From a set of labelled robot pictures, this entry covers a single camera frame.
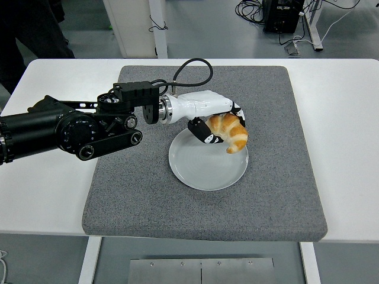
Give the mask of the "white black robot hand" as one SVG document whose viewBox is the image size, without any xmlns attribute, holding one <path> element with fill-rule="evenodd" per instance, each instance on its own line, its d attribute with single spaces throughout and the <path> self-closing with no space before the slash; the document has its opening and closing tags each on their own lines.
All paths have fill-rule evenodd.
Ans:
<svg viewBox="0 0 379 284">
<path fill-rule="evenodd" d="M 162 97 L 165 117 L 162 122 L 172 124 L 188 118 L 187 128 L 201 142 L 216 144 L 227 142 L 226 152 L 237 153 L 248 140 L 245 116 L 240 106 L 213 91 L 191 92 Z"/>
</svg>

